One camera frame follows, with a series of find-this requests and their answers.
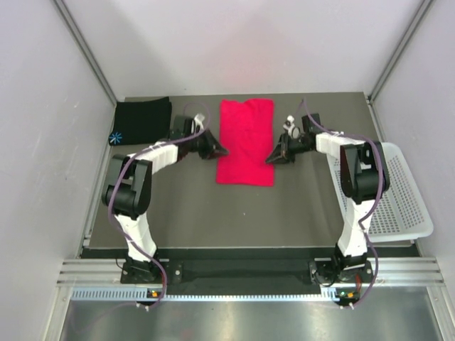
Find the red polo shirt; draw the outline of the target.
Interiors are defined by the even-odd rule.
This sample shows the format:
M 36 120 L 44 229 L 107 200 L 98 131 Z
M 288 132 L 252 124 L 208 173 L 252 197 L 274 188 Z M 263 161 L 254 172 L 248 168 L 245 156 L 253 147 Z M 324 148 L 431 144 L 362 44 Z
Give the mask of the red polo shirt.
M 265 160 L 274 147 L 274 101 L 264 98 L 220 103 L 220 142 L 228 155 L 218 160 L 221 185 L 272 187 L 274 167 Z

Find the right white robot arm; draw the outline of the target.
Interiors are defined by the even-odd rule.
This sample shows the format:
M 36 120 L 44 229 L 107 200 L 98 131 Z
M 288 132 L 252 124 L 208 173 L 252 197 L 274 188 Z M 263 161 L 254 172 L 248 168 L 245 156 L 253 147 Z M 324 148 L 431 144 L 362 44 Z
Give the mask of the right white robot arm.
M 293 163 L 297 154 L 310 151 L 339 161 L 339 183 L 346 198 L 347 210 L 331 265 L 317 278 L 330 276 L 330 282 L 348 281 L 367 267 L 370 222 L 383 193 L 390 186 L 382 144 L 342 131 L 328 130 L 322 127 L 317 114 L 305 115 L 301 121 L 302 127 L 299 128 L 293 116 L 286 118 L 284 132 L 266 163 Z

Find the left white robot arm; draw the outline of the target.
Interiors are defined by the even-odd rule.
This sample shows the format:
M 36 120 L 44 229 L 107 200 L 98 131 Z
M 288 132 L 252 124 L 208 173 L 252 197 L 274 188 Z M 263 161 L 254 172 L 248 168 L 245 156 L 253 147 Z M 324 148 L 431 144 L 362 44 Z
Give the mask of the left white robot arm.
M 127 242 L 122 283 L 156 283 L 165 278 L 162 265 L 155 258 L 157 245 L 147 218 L 151 185 L 156 173 L 190 153 L 197 153 L 203 160 L 228 155 L 201 113 L 177 116 L 166 138 L 136 153 L 116 154 L 109 162 L 101 200 L 108 209 L 109 221 Z

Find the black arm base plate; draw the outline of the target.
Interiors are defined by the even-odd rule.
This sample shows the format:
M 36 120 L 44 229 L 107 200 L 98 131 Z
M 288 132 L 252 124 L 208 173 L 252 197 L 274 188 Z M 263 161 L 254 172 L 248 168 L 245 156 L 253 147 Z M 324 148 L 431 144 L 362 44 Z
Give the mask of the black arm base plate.
M 335 283 L 366 283 L 373 278 L 370 263 L 363 268 L 339 272 L 331 261 L 302 259 L 234 259 L 234 260 L 170 260 L 141 264 L 127 260 L 122 266 L 120 283 L 152 284 L 166 282 L 169 286 L 182 286 L 207 280 L 219 281 L 222 286 L 232 286 L 239 279 L 241 284 L 252 280 L 287 280 L 305 286 L 328 286 Z

